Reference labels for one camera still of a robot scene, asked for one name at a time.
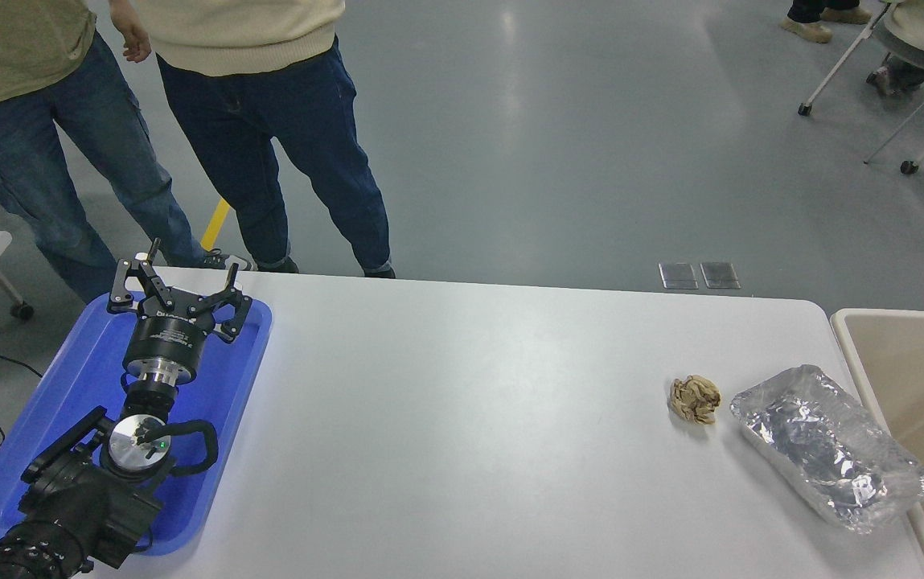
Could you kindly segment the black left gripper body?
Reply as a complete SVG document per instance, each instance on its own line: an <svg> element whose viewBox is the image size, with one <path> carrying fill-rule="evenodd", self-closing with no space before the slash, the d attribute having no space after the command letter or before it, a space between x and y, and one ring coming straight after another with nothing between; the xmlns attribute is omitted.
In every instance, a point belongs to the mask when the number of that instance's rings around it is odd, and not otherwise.
<svg viewBox="0 0 924 579"><path fill-rule="evenodd" d="M204 297L188 292L174 292L167 301L145 296L138 302L137 323L132 332L123 365L128 372L139 372L150 359L166 359L182 367L183 372L197 372L208 334L215 327L214 315L203 310Z"/></svg>

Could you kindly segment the person's right hand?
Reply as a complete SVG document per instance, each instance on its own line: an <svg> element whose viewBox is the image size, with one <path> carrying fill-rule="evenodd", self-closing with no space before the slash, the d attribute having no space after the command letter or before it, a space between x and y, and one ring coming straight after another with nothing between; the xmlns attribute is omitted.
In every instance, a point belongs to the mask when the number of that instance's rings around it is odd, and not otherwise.
<svg viewBox="0 0 924 579"><path fill-rule="evenodd" d="M132 3L113 0L108 5L111 23L123 38L122 55L131 63L145 62L152 54L150 37Z"/></svg>

